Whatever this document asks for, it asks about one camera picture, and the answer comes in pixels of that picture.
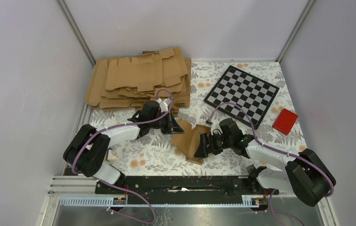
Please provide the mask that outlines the brown cardboard box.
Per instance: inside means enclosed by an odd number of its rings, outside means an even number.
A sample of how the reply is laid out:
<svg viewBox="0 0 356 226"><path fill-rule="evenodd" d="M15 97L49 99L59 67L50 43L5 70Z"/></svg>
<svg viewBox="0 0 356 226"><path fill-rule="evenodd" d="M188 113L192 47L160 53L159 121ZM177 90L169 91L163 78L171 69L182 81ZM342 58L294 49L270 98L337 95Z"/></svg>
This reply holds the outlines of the brown cardboard box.
<svg viewBox="0 0 356 226"><path fill-rule="evenodd" d="M210 132L210 127L196 124L192 128L192 124L184 119L178 119L177 123L184 130L184 133L174 134L170 144L176 148L177 152L186 157L187 162L202 165L204 157L196 158L194 154L200 144L200 135Z"/></svg>

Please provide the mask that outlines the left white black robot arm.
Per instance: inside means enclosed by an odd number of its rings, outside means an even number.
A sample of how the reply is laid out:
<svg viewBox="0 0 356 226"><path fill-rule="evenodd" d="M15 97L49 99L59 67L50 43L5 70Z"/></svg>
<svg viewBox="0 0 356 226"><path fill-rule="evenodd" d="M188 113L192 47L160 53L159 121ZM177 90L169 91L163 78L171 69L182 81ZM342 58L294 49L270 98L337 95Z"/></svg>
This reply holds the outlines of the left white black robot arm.
<svg viewBox="0 0 356 226"><path fill-rule="evenodd" d="M105 160L108 149L116 144L144 137L151 129L163 134L183 134L184 130L174 119L172 105L165 101L147 101L126 122L104 129L85 124L66 148L63 159L75 174L106 182L114 194L124 189L123 175Z"/></svg>

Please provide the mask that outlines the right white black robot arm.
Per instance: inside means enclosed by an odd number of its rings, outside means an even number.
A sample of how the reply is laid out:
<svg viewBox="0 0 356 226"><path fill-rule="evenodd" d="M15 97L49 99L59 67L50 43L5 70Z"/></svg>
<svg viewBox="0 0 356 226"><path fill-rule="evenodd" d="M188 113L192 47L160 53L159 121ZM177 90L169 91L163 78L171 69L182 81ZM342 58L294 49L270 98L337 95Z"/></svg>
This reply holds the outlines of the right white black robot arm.
<svg viewBox="0 0 356 226"><path fill-rule="evenodd" d="M265 161L274 166L250 169L248 187L255 194L276 189L297 196L304 204L316 206L333 193L336 179L311 149L293 154L263 143L254 135L244 134L232 119L224 119L212 132L202 133L195 158L207 158L231 149L247 159Z"/></svg>

